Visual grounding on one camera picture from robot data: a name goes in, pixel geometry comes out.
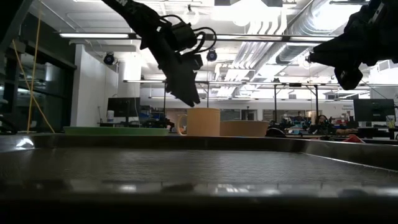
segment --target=green tray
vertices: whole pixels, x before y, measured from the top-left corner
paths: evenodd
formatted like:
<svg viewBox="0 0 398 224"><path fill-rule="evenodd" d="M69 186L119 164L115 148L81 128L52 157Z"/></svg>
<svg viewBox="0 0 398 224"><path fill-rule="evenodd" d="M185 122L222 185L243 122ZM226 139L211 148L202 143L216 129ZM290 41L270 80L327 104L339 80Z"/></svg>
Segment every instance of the green tray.
<svg viewBox="0 0 398 224"><path fill-rule="evenodd" d="M63 127L67 135L130 135L130 136L166 136L164 128L111 128L111 127Z"/></svg>

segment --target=security camera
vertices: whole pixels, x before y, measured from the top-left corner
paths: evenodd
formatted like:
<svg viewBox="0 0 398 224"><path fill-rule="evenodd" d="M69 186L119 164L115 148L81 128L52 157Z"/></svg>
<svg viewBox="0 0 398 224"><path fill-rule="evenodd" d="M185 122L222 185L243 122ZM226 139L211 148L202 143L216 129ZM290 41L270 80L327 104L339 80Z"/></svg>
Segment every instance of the security camera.
<svg viewBox="0 0 398 224"><path fill-rule="evenodd" d="M116 59L114 57L114 52L106 53L106 56L104 58L104 63L106 65L114 65L116 63Z"/></svg>
<svg viewBox="0 0 398 224"><path fill-rule="evenodd" d="M207 53L207 61L209 62L214 62L215 60L217 60L217 53L215 49L211 49L209 50L209 52Z"/></svg>

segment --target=black monitor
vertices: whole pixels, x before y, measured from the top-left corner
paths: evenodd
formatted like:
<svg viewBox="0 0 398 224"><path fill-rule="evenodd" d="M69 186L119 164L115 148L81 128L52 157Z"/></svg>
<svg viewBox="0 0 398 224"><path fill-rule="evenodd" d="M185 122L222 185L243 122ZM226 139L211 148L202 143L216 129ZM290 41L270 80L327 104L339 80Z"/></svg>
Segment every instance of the black monitor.
<svg viewBox="0 0 398 224"><path fill-rule="evenodd" d="M387 121L386 116L394 116L394 100L387 99L357 99L354 100L356 121Z"/></svg>
<svg viewBox="0 0 398 224"><path fill-rule="evenodd" d="M109 98L109 110L114 111L115 118L137 117L140 111L140 98Z"/></svg>

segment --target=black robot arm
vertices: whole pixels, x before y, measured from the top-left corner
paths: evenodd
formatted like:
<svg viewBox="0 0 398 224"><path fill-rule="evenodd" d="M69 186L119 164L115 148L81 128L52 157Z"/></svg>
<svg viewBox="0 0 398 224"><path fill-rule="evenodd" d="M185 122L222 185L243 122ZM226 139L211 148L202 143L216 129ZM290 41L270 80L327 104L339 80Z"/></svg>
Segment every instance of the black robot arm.
<svg viewBox="0 0 398 224"><path fill-rule="evenodd" d="M203 66L201 47L205 33L194 33L191 24L186 24L178 16L160 16L145 4L132 0L102 0L120 14L134 32L142 38L141 50L148 48L166 76L166 91L173 94L189 106L200 103L194 70ZM180 22L172 25L166 17L176 17ZM203 35L198 47L191 52L181 54L197 44L199 35Z"/></svg>
<svg viewBox="0 0 398 224"><path fill-rule="evenodd" d="M363 74L359 66L380 60L398 63L398 1L371 0L350 16L344 33L313 48L309 62L335 67L336 78L345 90L358 86Z"/></svg>

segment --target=yellow cable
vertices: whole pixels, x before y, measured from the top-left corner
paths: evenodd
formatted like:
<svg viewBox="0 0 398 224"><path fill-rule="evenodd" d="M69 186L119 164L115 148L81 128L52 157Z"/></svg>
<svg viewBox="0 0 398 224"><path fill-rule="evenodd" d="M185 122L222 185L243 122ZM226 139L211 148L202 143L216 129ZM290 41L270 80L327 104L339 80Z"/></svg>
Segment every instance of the yellow cable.
<svg viewBox="0 0 398 224"><path fill-rule="evenodd" d="M41 17L42 17L42 10L41 10L41 4L40 4L39 5L39 20L38 20L38 24L37 24L37 33L36 33L35 57L34 57L34 62L33 62L32 83L30 84L29 115L28 115L28 119L27 119L27 130L26 130L27 134L29 134L30 121L32 120L33 83L35 80L35 72L36 72L37 48L39 47Z"/></svg>
<svg viewBox="0 0 398 224"><path fill-rule="evenodd" d="M14 40L12 40L12 44L13 44L13 46L14 46L14 51L15 51L15 55L16 55L16 57L17 57L17 61L18 61L18 64L19 64L19 68L20 68L22 74L24 75L24 79L25 79L25 83L26 83L27 89L30 91L30 86L29 86L29 84L28 84L28 82L27 82L27 78L26 78L26 74L25 74L25 71L24 71L24 67L23 67L22 64L21 64L21 60L19 59L18 52L17 52L17 47L16 47L16 45L15 45L15 41L14 41ZM53 133L55 133L55 131L54 131L54 129L51 127L49 121L48 121L47 118L45 117L45 115L44 115L42 109L40 109L39 103L37 102L35 96L33 96L33 100L35 101L35 104L36 104L37 108L39 109L40 113L42 114L44 121L45 121L46 124L50 127L51 131L52 131Z"/></svg>

